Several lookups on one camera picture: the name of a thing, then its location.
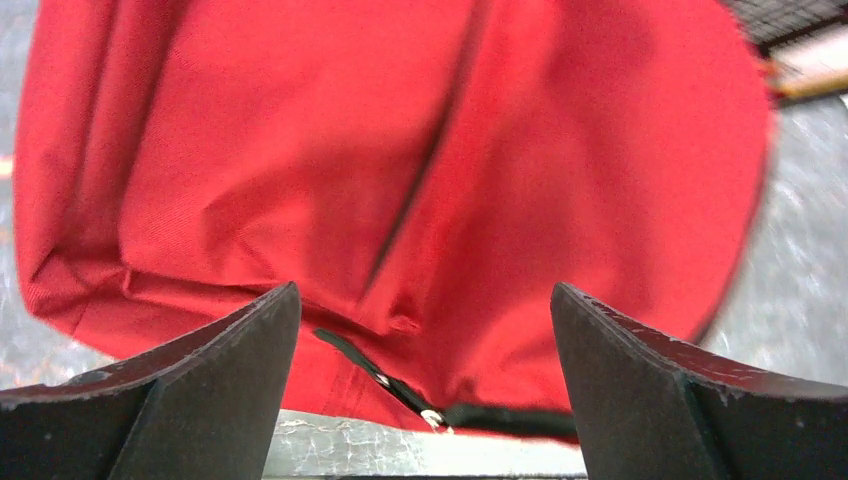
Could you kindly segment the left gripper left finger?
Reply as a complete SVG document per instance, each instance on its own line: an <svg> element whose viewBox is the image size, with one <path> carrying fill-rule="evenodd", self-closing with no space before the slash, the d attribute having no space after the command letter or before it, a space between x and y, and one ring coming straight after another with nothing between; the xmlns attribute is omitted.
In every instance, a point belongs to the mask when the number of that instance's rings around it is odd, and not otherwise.
<svg viewBox="0 0 848 480"><path fill-rule="evenodd" d="M2 477L260 478L300 319L288 284L133 358L3 391Z"/></svg>

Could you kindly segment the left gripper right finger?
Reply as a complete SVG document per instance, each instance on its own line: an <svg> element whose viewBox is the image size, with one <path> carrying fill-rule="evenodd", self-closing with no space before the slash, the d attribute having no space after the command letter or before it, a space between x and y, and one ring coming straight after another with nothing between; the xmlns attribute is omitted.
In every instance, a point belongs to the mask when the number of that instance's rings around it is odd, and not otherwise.
<svg viewBox="0 0 848 480"><path fill-rule="evenodd" d="M843 479L847 390L669 337L560 283L555 339L592 479Z"/></svg>

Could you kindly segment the red backpack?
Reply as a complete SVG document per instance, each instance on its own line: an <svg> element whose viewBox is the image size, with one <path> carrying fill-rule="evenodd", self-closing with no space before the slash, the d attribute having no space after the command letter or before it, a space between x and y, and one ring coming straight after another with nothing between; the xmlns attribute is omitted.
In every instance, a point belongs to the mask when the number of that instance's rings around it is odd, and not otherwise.
<svg viewBox="0 0 848 480"><path fill-rule="evenodd" d="M566 412L566 282L693 340L770 99L716 1L44 1L15 147L28 310L128 358L295 282L287 409Z"/></svg>

